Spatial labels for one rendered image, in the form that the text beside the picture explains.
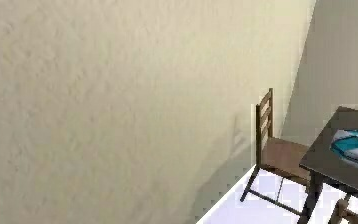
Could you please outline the brown wooden slat-back chair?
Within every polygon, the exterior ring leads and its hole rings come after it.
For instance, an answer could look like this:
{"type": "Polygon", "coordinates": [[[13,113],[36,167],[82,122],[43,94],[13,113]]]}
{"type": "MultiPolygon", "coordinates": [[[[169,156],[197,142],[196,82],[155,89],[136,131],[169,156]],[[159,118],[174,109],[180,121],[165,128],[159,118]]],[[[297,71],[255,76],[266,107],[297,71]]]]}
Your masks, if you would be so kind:
{"type": "Polygon", "coordinates": [[[265,96],[255,106],[255,165],[240,201],[243,202],[248,194],[252,194],[293,214],[301,215],[300,211],[252,188],[260,170],[278,175],[282,179],[294,181],[305,187],[308,187],[310,180],[309,172],[299,167],[299,162],[308,151],[308,147],[277,138],[273,134],[273,97],[273,89],[269,88],[265,96]]]}

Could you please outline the dark brown table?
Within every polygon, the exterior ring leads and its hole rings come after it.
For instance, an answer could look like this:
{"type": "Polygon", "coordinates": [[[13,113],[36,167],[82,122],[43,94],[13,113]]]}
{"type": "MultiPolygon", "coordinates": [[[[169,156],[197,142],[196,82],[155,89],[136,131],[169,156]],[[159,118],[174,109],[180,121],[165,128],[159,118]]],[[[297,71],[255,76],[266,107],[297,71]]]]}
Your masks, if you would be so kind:
{"type": "Polygon", "coordinates": [[[339,106],[301,159],[299,166],[310,172],[308,196],[297,224],[307,224],[326,183],[358,198],[358,167],[330,150],[338,130],[358,130],[358,110],[339,106]]]}

